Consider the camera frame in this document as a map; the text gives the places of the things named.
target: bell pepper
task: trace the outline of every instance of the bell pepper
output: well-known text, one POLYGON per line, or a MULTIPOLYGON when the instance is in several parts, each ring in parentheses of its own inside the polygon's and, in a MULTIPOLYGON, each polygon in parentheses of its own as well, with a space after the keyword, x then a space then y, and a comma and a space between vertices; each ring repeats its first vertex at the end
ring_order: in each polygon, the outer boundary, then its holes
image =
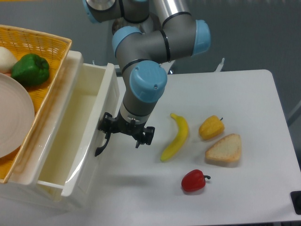
POLYGON ((13 66, 11 77, 23 86, 40 85, 49 78, 49 64, 37 54, 26 54, 13 66))
POLYGON ((225 126, 216 115, 207 118, 199 127, 198 133, 204 140, 209 140, 219 134, 225 129, 225 126))
POLYGON ((202 189, 206 185, 206 180, 210 179, 210 176, 204 175, 202 171, 195 169, 186 174, 181 182, 182 188, 186 192, 194 192, 202 189))

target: toy food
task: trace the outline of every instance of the toy food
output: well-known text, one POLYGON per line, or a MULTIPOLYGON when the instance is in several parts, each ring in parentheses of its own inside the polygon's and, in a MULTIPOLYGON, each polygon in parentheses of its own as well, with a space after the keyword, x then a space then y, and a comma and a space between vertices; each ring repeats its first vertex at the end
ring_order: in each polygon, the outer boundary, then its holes
POLYGON ((11 77, 23 86, 40 85, 49 78, 49 64, 36 54, 26 54, 13 66, 11 77))
POLYGON ((0 47, 0 73, 10 73, 17 62, 16 57, 7 48, 0 47))
POLYGON ((210 179, 210 176, 206 176, 202 171, 195 169, 188 174, 186 174, 182 179, 182 188, 186 192, 194 192, 202 189, 206 185, 206 180, 210 179))
POLYGON ((230 134, 206 151, 206 158, 215 161, 233 162, 241 156, 241 138, 239 134, 230 134))
POLYGON ((189 127, 188 123, 184 117, 178 116, 174 113, 171 113, 170 116, 176 121, 178 125, 178 133, 174 140, 169 144, 169 146, 163 151, 161 155, 161 161, 167 161, 171 157, 173 157, 183 146, 185 143, 188 134, 189 134, 189 127))
POLYGON ((199 127, 198 133, 204 140, 209 140, 219 134, 225 129, 225 126, 216 115, 207 118, 199 127))

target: onion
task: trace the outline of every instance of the onion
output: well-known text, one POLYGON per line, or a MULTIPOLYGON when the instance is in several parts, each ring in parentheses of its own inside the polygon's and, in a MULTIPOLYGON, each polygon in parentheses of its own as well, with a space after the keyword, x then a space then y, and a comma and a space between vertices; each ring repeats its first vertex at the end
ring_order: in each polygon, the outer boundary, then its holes
POLYGON ((10 73, 17 62, 16 57, 7 48, 0 47, 0 73, 10 73))

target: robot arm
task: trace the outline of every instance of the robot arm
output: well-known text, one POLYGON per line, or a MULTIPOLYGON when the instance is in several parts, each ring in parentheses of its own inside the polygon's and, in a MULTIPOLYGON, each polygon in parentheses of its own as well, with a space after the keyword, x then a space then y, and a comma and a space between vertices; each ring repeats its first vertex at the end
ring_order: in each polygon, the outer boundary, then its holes
POLYGON ((104 22, 123 17, 138 24, 149 17, 148 0, 83 0, 91 22, 104 22))
MULTIPOLYGON (((115 2, 115 7, 118 8, 121 2, 123 5, 125 2, 149 4, 146 0, 119 0, 115 2)), ((140 144, 150 145, 155 128, 144 126, 167 83, 166 72, 160 63, 205 52, 210 46, 207 24, 192 18, 184 0, 154 2, 162 24, 161 30, 143 34, 136 27, 126 26, 113 35, 113 49, 126 92, 117 117, 105 113, 99 122, 98 129, 106 133, 107 142, 96 150, 95 155, 106 147, 111 133, 121 132, 132 136, 136 140, 136 148, 140 144)), ((94 17, 102 14, 102 11, 92 12, 94 17)))

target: yellow bell pepper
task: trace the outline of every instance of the yellow bell pepper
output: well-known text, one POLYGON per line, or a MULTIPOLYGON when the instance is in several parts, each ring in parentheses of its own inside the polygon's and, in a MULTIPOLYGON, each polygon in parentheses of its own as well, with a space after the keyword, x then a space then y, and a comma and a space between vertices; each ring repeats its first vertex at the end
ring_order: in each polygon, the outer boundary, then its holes
POLYGON ((223 122, 216 115, 212 115, 199 127, 198 133, 204 140, 209 140, 221 134, 224 129, 223 122))

